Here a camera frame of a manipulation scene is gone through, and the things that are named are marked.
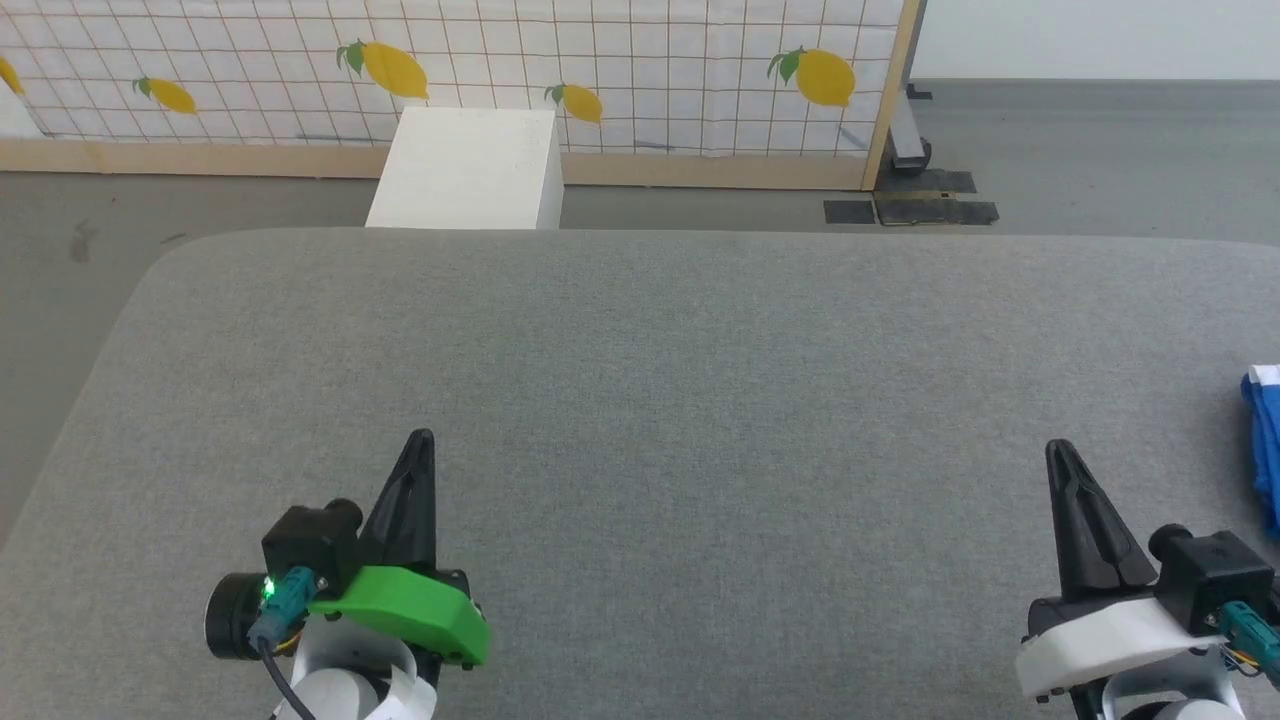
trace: gray floor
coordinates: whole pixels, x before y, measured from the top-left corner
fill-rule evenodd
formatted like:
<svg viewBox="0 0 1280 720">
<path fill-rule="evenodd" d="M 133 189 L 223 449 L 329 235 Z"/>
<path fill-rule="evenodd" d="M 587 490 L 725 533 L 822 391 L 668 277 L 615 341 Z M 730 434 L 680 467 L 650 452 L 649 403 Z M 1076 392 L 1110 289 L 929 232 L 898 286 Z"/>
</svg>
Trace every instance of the gray floor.
<svg viewBox="0 0 1280 720">
<path fill-rule="evenodd" d="M 932 83 L 934 167 L 972 170 L 1001 222 L 909 232 L 1198 237 L 1280 245 L 1280 88 Z M 361 225 L 372 181 L 0 173 L 0 541 L 111 323 L 172 247 L 243 228 Z M 886 232 L 826 225 L 835 192 L 566 191 L 571 228 Z"/>
</svg>

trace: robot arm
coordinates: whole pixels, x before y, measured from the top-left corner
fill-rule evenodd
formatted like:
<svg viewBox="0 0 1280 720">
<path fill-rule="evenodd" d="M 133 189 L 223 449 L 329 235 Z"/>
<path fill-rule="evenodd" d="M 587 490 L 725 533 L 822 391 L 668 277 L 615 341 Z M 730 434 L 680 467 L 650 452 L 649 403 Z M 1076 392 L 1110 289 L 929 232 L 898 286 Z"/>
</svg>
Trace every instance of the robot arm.
<svg viewBox="0 0 1280 720">
<path fill-rule="evenodd" d="M 262 538 L 266 573 L 229 574 L 210 597 L 210 651 L 261 660 L 279 720 L 429 720 L 442 666 L 488 656 L 466 573 L 436 568 L 430 430 L 410 434 L 357 536 L 362 520 L 347 500 L 291 507 Z"/>
<path fill-rule="evenodd" d="M 1120 720 L 1120 698 L 1166 691 L 1187 700 L 1124 720 L 1243 717 L 1231 671 L 1280 683 L 1275 570 L 1229 532 L 1165 525 L 1149 542 L 1157 575 L 1075 447 L 1053 441 L 1046 459 L 1061 594 L 1028 610 L 1023 693 L 1068 694 L 1078 720 Z"/>
</svg>

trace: black cable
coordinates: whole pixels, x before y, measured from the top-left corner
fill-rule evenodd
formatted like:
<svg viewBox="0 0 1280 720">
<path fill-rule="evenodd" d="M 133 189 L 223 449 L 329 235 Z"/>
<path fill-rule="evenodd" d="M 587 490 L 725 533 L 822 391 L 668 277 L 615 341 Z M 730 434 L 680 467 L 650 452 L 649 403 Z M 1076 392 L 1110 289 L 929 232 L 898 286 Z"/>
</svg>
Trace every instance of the black cable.
<svg viewBox="0 0 1280 720">
<path fill-rule="evenodd" d="M 271 680 L 275 682 L 275 687 L 280 688 L 280 694 L 288 701 L 293 712 L 297 712 L 302 720 L 316 720 L 316 716 L 311 715 L 307 706 L 302 705 L 302 698 L 298 697 L 298 693 L 293 692 L 293 688 L 289 687 L 289 682 L 284 679 L 284 674 L 280 673 L 280 666 L 275 664 L 275 655 L 271 652 L 271 646 L 266 638 L 257 641 L 257 652 L 262 656 L 262 665 L 266 665 L 266 671 L 271 675 Z"/>
</svg>

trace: teal cable connector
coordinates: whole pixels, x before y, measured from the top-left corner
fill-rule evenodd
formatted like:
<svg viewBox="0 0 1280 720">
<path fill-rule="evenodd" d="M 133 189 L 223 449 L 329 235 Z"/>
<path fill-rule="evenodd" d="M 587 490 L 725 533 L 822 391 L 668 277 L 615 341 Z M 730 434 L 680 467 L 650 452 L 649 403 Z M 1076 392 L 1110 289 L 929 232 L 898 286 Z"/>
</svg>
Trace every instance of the teal cable connector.
<svg viewBox="0 0 1280 720">
<path fill-rule="evenodd" d="M 1248 653 L 1258 662 L 1258 669 L 1280 689 L 1280 633 L 1276 633 L 1248 605 L 1233 601 L 1222 606 L 1219 629 L 1231 646 Z"/>
<path fill-rule="evenodd" d="M 250 626 L 250 647 L 257 650 L 261 641 L 275 647 L 284 641 L 284 633 L 307 610 L 316 597 L 315 573 L 310 568 L 292 568 L 284 578 L 271 584 L 273 592 L 264 593 L 257 620 Z"/>
</svg>

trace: green plastic bracket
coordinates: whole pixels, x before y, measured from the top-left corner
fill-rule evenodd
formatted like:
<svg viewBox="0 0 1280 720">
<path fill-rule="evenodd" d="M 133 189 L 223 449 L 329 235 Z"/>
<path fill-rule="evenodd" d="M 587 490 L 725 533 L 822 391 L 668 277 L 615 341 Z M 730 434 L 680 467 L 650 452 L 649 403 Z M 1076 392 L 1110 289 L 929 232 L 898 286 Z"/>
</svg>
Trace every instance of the green plastic bracket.
<svg viewBox="0 0 1280 720">
<path fill-rule="evenodd" d="M 436 652 L 448 665 L 484 665 L 489 625 L 462 591 L 394 565 L 365 565 L 338 600 L 316 600 L 315 614 L 344 616 Z"/>
</svg>

